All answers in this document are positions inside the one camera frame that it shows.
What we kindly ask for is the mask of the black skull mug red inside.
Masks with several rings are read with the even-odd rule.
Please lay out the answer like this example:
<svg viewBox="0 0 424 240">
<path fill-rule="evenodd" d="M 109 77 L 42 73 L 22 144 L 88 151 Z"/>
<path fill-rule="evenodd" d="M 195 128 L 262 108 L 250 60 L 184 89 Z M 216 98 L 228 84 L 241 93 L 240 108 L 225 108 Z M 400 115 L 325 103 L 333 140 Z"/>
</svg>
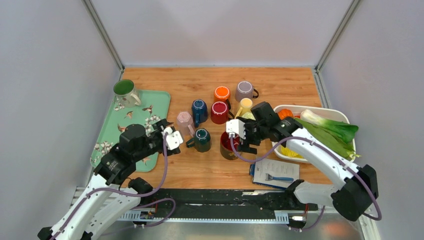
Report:
<svg viewBox="0 0 424 240">
<path fill-rule="evenodd" d="M 227 160 L 236 160 L 238 157 L 234 153 L 231 143 L 233 143 L 234 148 L 237 150 L 238 145 L 240 144 L 240 138 L 236 135 L 231 141 L 229 134 L 227 132 L 223 132 L 220 136 L 220 153 Z"/>
</svg>

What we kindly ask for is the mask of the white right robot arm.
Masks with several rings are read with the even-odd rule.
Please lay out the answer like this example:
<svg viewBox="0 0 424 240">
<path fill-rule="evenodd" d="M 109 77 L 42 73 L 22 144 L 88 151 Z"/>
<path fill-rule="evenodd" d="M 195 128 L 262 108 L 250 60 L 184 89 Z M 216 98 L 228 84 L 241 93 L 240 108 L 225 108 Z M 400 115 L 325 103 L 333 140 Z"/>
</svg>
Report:
<svg viewBox="0 0 424 240">
<path fill-rule="evenodd" d="M 298 119 L 290 116 L 280 119 L 266 101 L 255 105 L 251 112 L 255 119 L 238 116 L 226 122 L 229 138 L 237 136 L 240 140 L 238 147 L 232 147 L 236 156 L 241 152 L 256 154 L 255 146 L 269 139 L 299 153 L 331 181 L 330 184 L 314 184 L 295 180 L 286 188 L 285 202 L 289 208 L 317 204 L 336 209 L 349 221 L 356 221 L 360 216 L 376 221 L 382 219 L 374 168 L 358 166 L 345 159 L 316 139 Z"/>
</svg>

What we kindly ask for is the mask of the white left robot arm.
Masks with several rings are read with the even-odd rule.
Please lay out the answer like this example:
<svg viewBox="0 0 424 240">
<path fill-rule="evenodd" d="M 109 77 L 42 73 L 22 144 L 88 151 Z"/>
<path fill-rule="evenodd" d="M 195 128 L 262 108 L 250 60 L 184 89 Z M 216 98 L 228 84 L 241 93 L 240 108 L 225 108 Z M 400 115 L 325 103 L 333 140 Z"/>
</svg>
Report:
<svg viewBox="0 0 424 240">
<path fill-rule="evenodd" d="M 42 228 L 40 240 L 97 240 L 125 212 L 137 205 L 147 207 L 159 187 L 152 188 L 141 178 L 121 191 L 124 181 L 136 170 L 137 162 L 155 153 L 165 158 L 181 152 L 184 142 L 179 131 L 166 119 L 153 124 L 148 133 L 141 124 L 130 124 L 95 167 L 84 192 L 53 226 Z"/>
</svg>

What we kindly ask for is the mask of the light green octagonal mug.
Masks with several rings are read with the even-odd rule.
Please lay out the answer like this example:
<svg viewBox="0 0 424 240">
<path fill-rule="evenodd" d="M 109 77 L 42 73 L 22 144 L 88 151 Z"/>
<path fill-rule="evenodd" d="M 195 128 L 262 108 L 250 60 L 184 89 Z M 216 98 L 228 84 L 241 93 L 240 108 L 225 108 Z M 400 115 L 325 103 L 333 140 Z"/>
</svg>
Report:
<svg viewBox="0 0 424 240">
<path fill-rule="evenodd" d="M 253 113 L 250 112 L 250 111 L 245 112 L 241 117 L 242 118 L 245 118 L 245 119 L 253 120 L 253 121 L 256 120 L 256 118 L 254 117 Z"/>
</svg>

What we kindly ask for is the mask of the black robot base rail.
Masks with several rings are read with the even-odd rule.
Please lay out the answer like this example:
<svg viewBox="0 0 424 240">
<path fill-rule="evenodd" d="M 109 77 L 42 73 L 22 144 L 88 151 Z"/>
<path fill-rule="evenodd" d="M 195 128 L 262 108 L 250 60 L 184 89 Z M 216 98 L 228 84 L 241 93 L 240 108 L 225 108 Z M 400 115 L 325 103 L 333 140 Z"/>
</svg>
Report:
<svg viewBox="0 0 424 240">
<path fill-rule="evenodd" d="M 150 203 L 155 217 L 170 214 L 186 220 L 266 220 L 275 218 L 275 211 L 302 214 L 319 209 L 313 203 L 300 203 L 284 190 L 162 188 L 140 205 Z"/>
</svg>

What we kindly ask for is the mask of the cream floral mug green inside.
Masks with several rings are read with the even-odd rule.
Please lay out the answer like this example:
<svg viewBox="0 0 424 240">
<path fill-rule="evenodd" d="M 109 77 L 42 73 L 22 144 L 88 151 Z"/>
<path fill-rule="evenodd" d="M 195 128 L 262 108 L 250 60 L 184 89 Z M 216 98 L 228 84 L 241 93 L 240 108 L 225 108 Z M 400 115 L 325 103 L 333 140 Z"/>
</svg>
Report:
<svg viewBox="0 0 424 240">
<path fill-rule="evenodd" d="M 113 87 L 113 92 L 118 102 L 125 108 L 137 107 L 142 103 L 139 92 L 130 79 L 118 81 Z"/>
</svg>

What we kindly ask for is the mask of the dark green octagonal mug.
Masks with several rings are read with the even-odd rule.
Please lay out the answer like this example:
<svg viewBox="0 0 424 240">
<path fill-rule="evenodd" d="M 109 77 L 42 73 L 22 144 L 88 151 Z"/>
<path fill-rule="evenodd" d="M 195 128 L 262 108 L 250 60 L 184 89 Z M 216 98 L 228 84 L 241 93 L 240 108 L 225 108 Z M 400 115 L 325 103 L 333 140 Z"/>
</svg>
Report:
<svg viewBox="0 0 424 240">
<path fill-rule="evenodd" d="M 208 152 L 211 145 L 211 135 L 205 128 L 197 129 L 193 137 L 186 142 L 187 148 L 195 148 L 200 153 Z"/>
</svg>

